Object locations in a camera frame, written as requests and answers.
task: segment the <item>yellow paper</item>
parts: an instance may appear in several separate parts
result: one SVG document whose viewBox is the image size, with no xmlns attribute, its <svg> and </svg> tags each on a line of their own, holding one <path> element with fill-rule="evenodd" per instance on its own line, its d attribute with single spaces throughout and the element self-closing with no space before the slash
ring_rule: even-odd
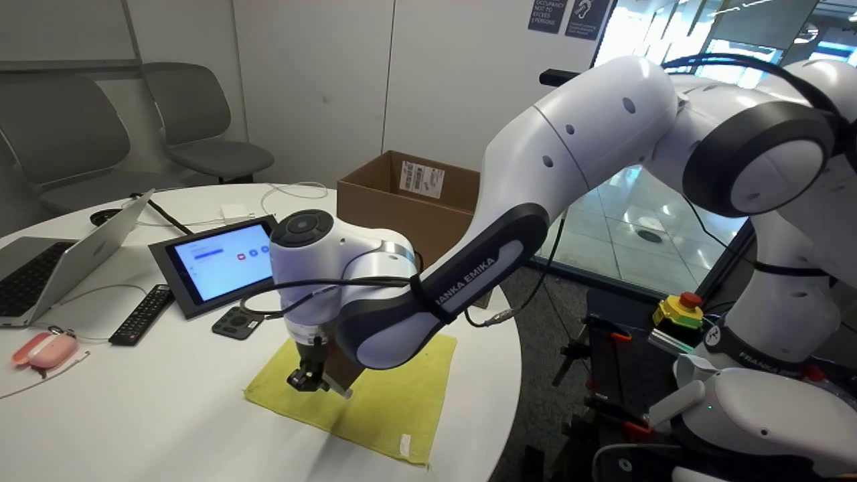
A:
<svg viewBox="0 0 857 482">
<path fill-rule="evenodd" d="M 294 342 L 285 342 L 243 397 L 285 419 L 315 427 L 341 440 L 397 460 L 429 466 L 440 413 L 448 395 L 455 338 L 436 336 L 397 369 L 366 369 L 352 400 L 333 391 L 294 391 L 286 377 L 298 368 Z"/>
</svg>

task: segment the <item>remote control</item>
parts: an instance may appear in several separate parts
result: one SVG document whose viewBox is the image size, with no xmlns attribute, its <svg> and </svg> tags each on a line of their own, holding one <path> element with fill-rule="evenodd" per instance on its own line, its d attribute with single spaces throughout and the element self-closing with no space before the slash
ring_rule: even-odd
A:
<svg viewBox="0 0 857 482">
<path fill-rule="evenodd" d="M 129 313 L 129 320 L 109 336 L 109 345 L 136 345 L 140 338 L 156 324 L 156 320 L 172 304 L 172 290 L 156 285 Z"/>
</svg>

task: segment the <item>round table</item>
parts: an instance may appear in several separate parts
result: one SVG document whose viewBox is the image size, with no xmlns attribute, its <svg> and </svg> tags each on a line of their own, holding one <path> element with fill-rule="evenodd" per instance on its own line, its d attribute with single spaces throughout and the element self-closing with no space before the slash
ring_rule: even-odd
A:
<svg viewBox="0 0 857 482">
<path fill-rule="evenodd" d="M 298 210 L 334 213 L 334 191 L 311 184 L 211 184 L 152 197 L 189 231 L 222 229 L 248 218 L 275 221 Z M 92 213 L 73 213 L 14 237 L 81 239 L 93 225 Z M 516 413 L 523 357 L 514 321 L 472 330 L 444 328 L 459 338 L 448 400 L 431 451 L 431 466 L 369 452 L 311 427 L 279 419 L 243 401 L 246 384 L 289 338 L 282 321 L 263 324 L 248 341 L 211 336 L 227 312 L 183 320 L 172 305 L 136 349 L 112 349 L 106 338 L 163 282 L 148 243 L 173 239 L 152 210 L 97 273 L 70 293 L 37 328 L 2 330 L 0 357 L 11 357 L 40 328 L 78 332 L 81 360 L 68 373 L 25 395 L 0 400 L 2 480 L 36 482 L 294 482 L 294 480 L 487 480 Z M 504 312 L 492 290 L 487 312 Z M 0 369 L 0 397 L 37 384 L 36 373 Z"/>
</svg>

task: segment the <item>gray chair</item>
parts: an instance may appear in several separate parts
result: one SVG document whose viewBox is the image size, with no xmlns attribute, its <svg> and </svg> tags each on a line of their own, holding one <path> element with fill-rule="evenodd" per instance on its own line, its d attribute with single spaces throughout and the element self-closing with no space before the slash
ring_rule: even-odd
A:
<svg viewBox="0 0 857 482">
<path fill-rule="evenodd" d="M 52 215 L 149 189 L 192 184 L 189 178 L 179 174 L 116 170 L 129 151 L 129 134 L 93 81 L 78 75 L 0 77 L 0 160 L 5 160 L 5 178 L 11 170 L 27 180 Z"/>
<path fill-rule="evenodd" d="M 143 77 L 160 119 L 163 148 L 177 163 L 219 182 L 251 180 L 273 163 L 256 146 L 218 139 L 231 126 L 231 107 L 211 71 L 149 61 Z"/>
</svg>

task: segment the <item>cardboard box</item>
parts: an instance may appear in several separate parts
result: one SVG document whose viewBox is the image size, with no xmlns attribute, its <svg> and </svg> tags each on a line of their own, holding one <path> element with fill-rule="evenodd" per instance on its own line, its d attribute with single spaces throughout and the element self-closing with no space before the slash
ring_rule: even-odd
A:
<svg viewBox="0 0 857 482">
<path fill-rule="evenodd" d="M 404 234 L 431 266 L 469 229 L 476 197 L 476 172 L 390 151 L 338 182 L 338 218 Z"/>
</svg>

